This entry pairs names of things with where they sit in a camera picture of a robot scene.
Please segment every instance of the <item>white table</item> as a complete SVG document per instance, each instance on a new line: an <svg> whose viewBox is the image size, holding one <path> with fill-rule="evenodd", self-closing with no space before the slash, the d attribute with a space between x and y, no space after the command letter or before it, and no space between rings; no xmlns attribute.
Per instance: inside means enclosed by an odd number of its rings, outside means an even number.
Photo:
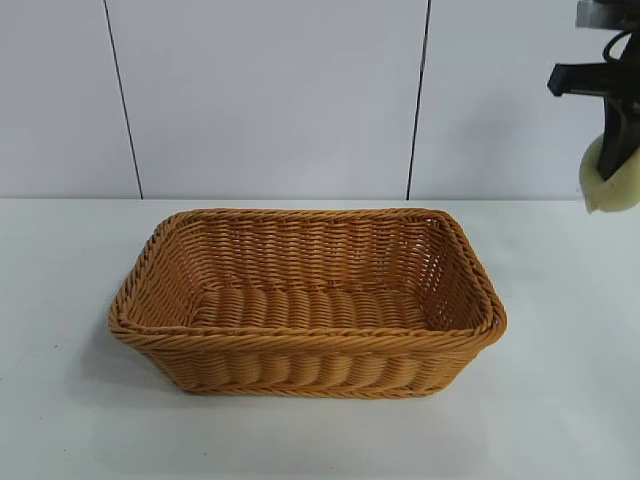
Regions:
<svg viewBox="0 0 640 480"><path fill-rule="evenodd" d="M106 313L162 219L202 207L440 208L510 328L412 400L193 397ZM573 202L0 201L0 478L640 478L640 209Z"/></svg>

